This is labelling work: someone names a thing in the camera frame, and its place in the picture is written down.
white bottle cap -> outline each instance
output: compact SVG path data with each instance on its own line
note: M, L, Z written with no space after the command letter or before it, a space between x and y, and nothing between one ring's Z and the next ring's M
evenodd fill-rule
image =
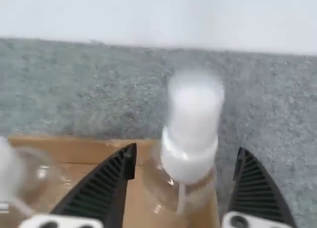
M162 132L162 165L173 179L195 183L214 166L223 85L209 71L191 70L176 73L168 90L170 109Z
M0 136L0 203L16 196L23 184L24 169L17 152Z

